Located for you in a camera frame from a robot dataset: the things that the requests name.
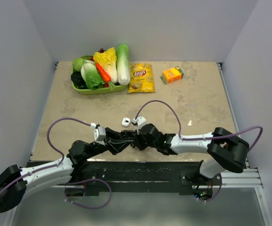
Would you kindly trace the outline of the white earbud charging case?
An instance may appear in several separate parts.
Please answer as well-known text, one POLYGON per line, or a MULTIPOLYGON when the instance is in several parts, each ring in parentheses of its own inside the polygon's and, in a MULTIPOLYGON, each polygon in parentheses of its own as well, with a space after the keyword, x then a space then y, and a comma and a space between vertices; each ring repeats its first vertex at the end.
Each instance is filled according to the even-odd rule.
POLYGON ((122 119, 121 125, 122 125, 123 127, 127 128, 127 127, 130 126, 130 124, 131 124, 131 119, 130 119, 130 118, 124 117, 124 118, 122 119))

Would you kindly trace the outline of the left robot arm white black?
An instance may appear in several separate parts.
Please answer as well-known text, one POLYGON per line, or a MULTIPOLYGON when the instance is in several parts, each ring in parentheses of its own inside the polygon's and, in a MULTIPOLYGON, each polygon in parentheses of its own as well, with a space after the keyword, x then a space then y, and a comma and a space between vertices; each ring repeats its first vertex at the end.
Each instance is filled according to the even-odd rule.
POLYGON ((116 155, 134 143, 137 135, 135 130, 116 132, 96 127, 93 142, 74 141, 68 155, 62 155, 56 161, 29 168, 7 167, 0 174, 0 213, 13 209, 24 197, 46 188, 79 184, 82 181, 81 170, 88 159, 106 151, 116 155))

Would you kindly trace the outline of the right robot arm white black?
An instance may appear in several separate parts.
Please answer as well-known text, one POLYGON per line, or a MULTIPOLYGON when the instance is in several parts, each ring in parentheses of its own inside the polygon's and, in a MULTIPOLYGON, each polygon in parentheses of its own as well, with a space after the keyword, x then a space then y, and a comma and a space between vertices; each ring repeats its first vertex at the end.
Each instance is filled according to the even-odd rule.
POLYGON ((217 127, 203 135, 180 137, 178 134, 163 134, 151 123, 139 125, 133 122, 132 125, 137 127, 137 140, 133 146, 139 150, 151 147, 163 155, 209 154, 211 159, 204 160, 195 173, 195 180, 200 185, 206 185, 225 170, 242 173, 245 167, 249 144, 224 128, 217 127))

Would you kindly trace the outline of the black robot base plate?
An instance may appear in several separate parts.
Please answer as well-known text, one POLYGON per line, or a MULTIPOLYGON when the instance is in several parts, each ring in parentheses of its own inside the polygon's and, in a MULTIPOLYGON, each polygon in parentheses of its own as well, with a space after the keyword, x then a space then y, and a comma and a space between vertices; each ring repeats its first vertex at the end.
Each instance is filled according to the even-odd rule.
POLYGON ((86 196, 100 192, 113 193, 176 193, 192 195, 220 185, 219 175, 209 181, 194 183, 188 176, 199 166, 198 162, 119 162, 89 161, 71 174, 71 183, 88 180, 86 196))

